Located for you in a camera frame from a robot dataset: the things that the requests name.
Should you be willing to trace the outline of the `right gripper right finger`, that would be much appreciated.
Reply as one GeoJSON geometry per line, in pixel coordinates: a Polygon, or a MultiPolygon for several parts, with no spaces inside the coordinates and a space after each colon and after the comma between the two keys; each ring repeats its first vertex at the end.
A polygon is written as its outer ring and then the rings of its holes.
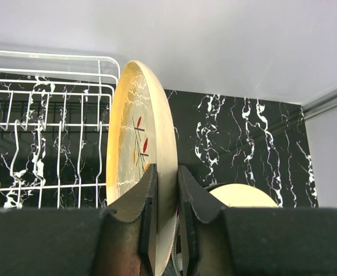
{"type": "Polygon", "coordinates": [[[178,169],[178,195],[184,274],[237,275],[230,208],[183,165],[178,169]]]}

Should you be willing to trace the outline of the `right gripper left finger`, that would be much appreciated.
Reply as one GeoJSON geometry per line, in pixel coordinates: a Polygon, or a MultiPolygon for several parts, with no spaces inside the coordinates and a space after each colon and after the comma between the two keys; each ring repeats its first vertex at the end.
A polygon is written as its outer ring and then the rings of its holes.
{"type": "Polygon", "coordinates": [[[148,166],[141,180],[101,212],[92,275],[154,275],[158,172],[148,166]]]}

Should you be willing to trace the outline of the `pink cream branch plate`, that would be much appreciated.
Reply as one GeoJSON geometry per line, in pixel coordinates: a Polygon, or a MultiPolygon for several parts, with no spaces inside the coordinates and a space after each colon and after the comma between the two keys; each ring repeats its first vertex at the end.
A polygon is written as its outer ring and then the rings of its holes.
{"type": "Polygon", "coordinates": [[[231,208],[277,208],[275,201],[262,190],[239,183],[226,184],[209,192],[224,205],[231,208]]]}

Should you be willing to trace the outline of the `orange cream leaf plate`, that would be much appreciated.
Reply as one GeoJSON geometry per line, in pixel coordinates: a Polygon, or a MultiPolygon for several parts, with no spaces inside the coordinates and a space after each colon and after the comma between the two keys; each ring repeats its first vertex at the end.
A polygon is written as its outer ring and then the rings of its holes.
{"type": "Polygon", "coordinates": [[[112,204],[132,190],[150,164],[158,172],[155,275],[170,259],[177,221],[178,157],[166,93],[144,63],[124,67],[113,97],[106,153],[106,195],[112,204]]]}

